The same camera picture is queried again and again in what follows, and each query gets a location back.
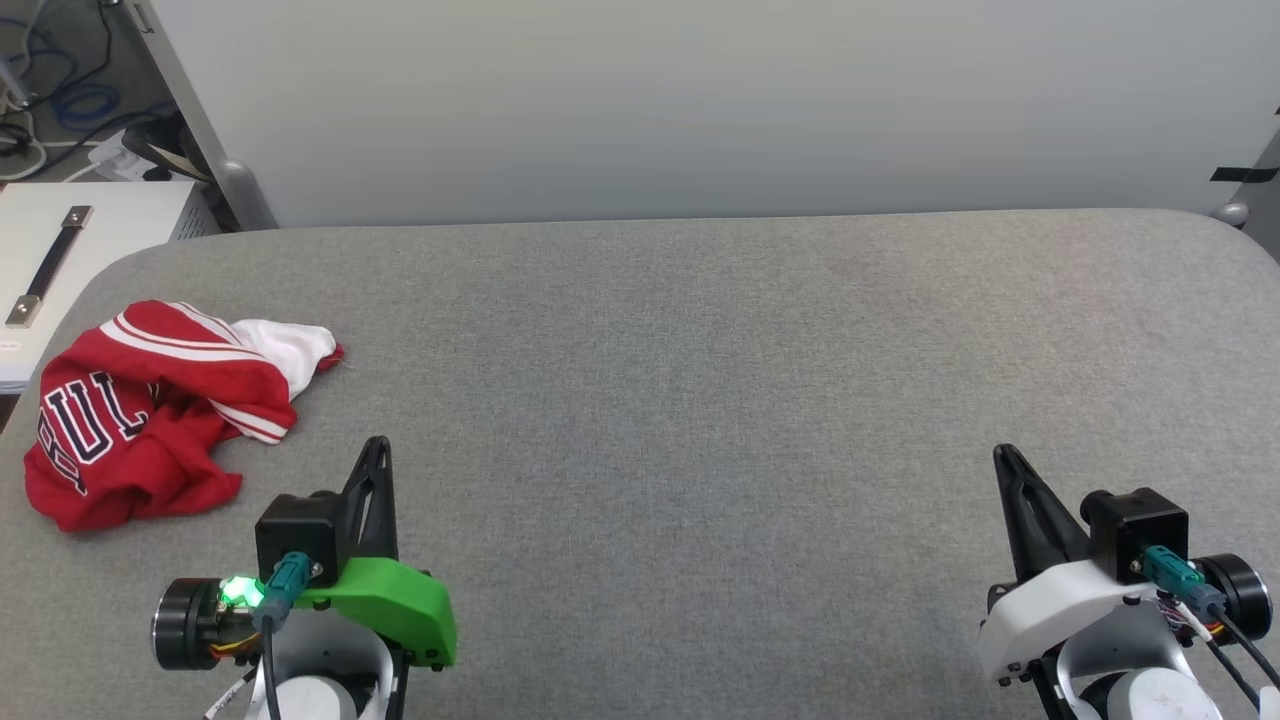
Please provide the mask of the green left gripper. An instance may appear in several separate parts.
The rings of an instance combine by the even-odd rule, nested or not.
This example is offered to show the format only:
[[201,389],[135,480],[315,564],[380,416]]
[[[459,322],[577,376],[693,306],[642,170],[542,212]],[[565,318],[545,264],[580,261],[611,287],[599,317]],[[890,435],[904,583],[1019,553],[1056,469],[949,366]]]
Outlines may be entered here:
[[268,580],[177,579],[152,616],[157,664],[170,671],[210,670],[224,660],[246,665],[261,652],[264,618],[271,616],[271,628],[280,634],[298,629],[306,611],[335,611],[406,652],[416,667],[453,666],[458,632],[448,589],[396,561],[396,492],[385,436],[365,442],[342,495],[347,506],[342,528],[356,559],[346,564],[335,584],[303,583],[298,562]]

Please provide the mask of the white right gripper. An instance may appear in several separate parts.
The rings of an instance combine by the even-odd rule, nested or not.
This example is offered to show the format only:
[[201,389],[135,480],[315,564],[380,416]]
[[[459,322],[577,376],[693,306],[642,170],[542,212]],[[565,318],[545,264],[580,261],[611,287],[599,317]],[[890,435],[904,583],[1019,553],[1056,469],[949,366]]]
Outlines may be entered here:
[[993,462],[1021,584],[992,589],[975,642],[986,680],[1197,687],[1187,642],[1244,646],[1270,633],[1268,588],[1238,556],[1142,553],[1130,565],[1137,582],[1120,582],[1085,560],[1088,536],[1016,446],[997,445]]

